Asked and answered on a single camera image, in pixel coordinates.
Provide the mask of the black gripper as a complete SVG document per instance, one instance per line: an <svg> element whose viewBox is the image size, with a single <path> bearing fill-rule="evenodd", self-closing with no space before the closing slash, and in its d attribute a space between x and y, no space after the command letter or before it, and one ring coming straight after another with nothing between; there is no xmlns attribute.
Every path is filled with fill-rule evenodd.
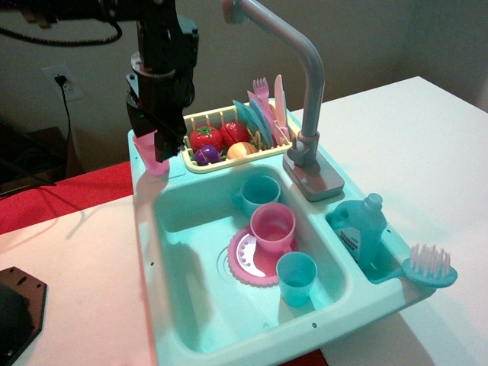
<svg viewBox="0 0 488 366"><path fill-rule="evenodd" d="M130 58L126 80L127 115L136 137L155 132L155 157L163 162L184 148L187 132L183 110L194 101L193 69L154 73L138 53Z"/></svg>

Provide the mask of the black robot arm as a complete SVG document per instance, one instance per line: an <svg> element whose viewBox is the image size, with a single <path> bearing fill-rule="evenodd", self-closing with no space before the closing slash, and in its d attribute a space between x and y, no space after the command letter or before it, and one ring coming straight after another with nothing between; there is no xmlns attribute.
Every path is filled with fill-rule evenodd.
<svg viewBox="0 0 488 366"><path fill-rule="evenodd" d="M48 47L94 47L119 40L122 21L135 21L138 50L131 56L127 114L136 137L153 144L157 162L178 155L187 127L183 110L195 97L198 28L179 16L174 1L3 1L1 10L18 11L24 20L43 29L58 21L95 19L116 34L96 40L45 40L1 29L2 35Z"/></svg>

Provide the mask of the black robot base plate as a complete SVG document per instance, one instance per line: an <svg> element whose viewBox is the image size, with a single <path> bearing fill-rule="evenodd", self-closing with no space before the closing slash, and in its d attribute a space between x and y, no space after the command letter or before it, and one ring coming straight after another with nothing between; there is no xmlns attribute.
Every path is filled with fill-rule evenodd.
<svg viewBox="0 0 488 366"><path fill-rule="evenodd" d="M1 270L1 364L12 365L43 328L47 284L17 268Z"/></svg>

